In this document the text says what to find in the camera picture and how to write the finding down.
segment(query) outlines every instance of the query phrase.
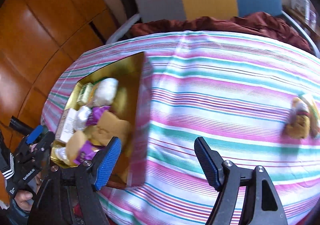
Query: open box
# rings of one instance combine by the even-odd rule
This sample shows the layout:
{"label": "open box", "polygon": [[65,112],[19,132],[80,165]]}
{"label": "open box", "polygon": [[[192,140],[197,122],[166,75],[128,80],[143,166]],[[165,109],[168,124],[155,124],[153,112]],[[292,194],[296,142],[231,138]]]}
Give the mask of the open box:
{"label": "open box", "polygon": [[[77,82],[66,105],[65,110],[73,108],[78,110],[77,97],[82,86],[87,83],[96,83],[104,78],[118,80],[118,91],[112,104],[114,114],[123,120],[129,121],[132,133],[127,143],[123,145],[121,154],[113,169],[107,186],[124,189],[130,186],[141,185],[145,181],[148,131],[150,122],[151,78],[152,67],[145,53],[137,53],[119,61],[102,67]],[[90,128],[84,133],[91,143],[99,142],[90,137]],[[53,148],[64,144],[57,140]],[[67,168],[52,150],[51,160],[63,168]]]}

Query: striped bed sheet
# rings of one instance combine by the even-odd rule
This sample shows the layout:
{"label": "striped bed sheet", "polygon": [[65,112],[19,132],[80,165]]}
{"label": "striped bed sheet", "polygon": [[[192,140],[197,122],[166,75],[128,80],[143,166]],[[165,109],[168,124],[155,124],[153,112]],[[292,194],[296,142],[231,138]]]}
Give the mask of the striped bed sheet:
{"label": "striped bed sheet", "polygon": [[[320,61],[288,44],[231,32],[138,37],[84,53],[58,79],[43,108],[52,131],[75,83],[121,58],[146,52],[153,67],[147,178],[142,187],[103,187],[99,198],[117,224],[204,224],[218,193],[193,150],[203,136],[239,167],[265,166],[289,225],[320,197],[320,140],[282,135],[294,96],[320,106]],[[231,224],[238,224],[245,188]]]}

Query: red blanket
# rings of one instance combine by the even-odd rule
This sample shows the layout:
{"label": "red blanket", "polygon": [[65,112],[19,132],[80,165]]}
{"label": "red blanket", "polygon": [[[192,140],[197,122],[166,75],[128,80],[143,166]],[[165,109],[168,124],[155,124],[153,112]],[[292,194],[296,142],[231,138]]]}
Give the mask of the red blanket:
{"label": "red blanket", "polygon": [[176,31],[229,31],[268,37],[311,52],[308,42],[283,19],[275,18],[265,12],[256,12],[245,18],[233,17],[230,20],[217,20],[212,17],[201,17],[195,20],[159,20],[149,23],[134,24],[130,33],[134,37],[154,33]]}

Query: metal screw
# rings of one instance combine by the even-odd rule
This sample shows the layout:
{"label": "metal screw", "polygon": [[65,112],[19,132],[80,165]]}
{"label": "metal screw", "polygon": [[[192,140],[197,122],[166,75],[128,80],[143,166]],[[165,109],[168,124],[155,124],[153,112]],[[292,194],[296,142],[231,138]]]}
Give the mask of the metal screw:
{"label": "metal screw", "polygon": [[59,167],[57,166],[57,165],[54,165],[54,166],[52,166],[51,168],[50,168],[50,170],[52,171],[52,172],[55,172],[55,171],[57,171],[59,169]]}
{"label": "metal screw", "polygon": [[258,166],[258,170],[259,170],[259,172],[264,172],[264,168],[263,168],[263,166]]}
{"label": "metal screw", "polygon": [[91,160],[85,160],[83,161],[83,165],[84,166],[90,166],[92,164],[92,161]]}
{"label": "metal screw", "polygon": [[232,166],[232,165],[233,165],[233,162],[231,162],[230,160],[223,161],[223,163],[224,163],[226,166]]}

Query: cardboard box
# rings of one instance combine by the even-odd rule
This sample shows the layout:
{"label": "cardboard box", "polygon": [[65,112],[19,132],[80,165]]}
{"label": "cardboard box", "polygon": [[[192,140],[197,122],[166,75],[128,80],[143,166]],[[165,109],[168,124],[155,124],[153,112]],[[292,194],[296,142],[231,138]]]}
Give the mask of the cardboard box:
{"label": "cardboard box", "polygon": [[74,134],[73,126],[77,116],[77,111],[74,109],[64,110],[59,121],[55,139],[61,143],[67,143]]}
{"label": "cardboard box", "polygon": [[309,0],[291,0],[291,7],[300,12],[306,20],[310,19],[310,3]]}
{"label": "cardboard box", "polygon": [[[152,73],[151,64],[144,53],[123,58],[78,81],[66,103],[65,110],[78,110],[80,106],[77,98],[82,86],[87,83],[95,84],[104,78],[115,78],[119,81],[112,108],[119,119],[130,122],[134,131],[128,137],[127,144],[123,145],[107,184],[109,187],[124,189],[141,185],[145,181]],[[99,144],[94,139],[89,139],[93,144]],[[63,168],[67,167],[54,153],[51,154],[51,160]]]}

